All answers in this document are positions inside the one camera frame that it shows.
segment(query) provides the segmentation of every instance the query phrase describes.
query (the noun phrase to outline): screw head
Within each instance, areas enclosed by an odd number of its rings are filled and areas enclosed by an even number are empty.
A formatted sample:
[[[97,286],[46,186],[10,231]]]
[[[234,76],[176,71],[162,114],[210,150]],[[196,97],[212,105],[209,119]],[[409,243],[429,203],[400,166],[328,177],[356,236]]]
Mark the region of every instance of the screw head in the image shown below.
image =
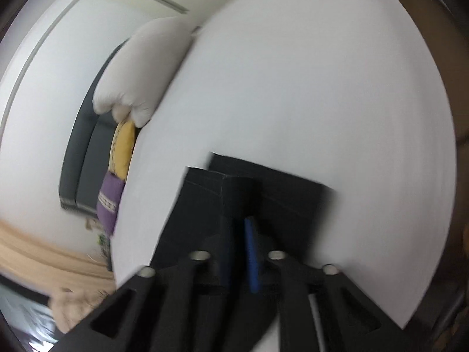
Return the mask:
[[[189,254],[189,257],[192,260],[207,260],[210,258],[210,253],[208,251],[197,250]]]
[[[281,250],[272,250],[268,254],[268,257],[271,260],[283,260],[283,259],[285,259],[286,256],[287,256],[287,254],[284,251],[281,251]]]
[[[335,265],[324,265],[323,271],[326,275],[337,275],[341,272]]]
[[[138,272],[138,276],[141,276],[142,278],[151,278],[154,275],[155,269],[151,268],[150,266],[142,267]]]

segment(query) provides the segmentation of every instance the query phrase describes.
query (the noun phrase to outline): blue component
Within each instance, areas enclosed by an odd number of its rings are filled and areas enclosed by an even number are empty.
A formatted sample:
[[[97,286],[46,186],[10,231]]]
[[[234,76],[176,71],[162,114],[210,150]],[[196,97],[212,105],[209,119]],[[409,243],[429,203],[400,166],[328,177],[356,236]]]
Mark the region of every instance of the blue component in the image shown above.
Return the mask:
[[[252,231],[252,222],[249,218],[244,220],[244,240],[248,257],[248,279],[251,293],[256,294],[260,290],[259,262],[257,261],[256,245]]]

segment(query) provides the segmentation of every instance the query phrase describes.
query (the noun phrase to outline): white pillow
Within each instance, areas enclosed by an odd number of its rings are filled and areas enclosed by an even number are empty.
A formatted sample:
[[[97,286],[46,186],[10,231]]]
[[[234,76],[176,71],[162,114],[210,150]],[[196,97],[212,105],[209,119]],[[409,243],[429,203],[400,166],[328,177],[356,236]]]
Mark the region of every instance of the white pillow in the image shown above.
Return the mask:
[[[121,122],[130,113],[135,126],[152,117],[191,44],[191,31],[178,17],[147,22],[107,65],[96,86],[97,114],[112,110]]]

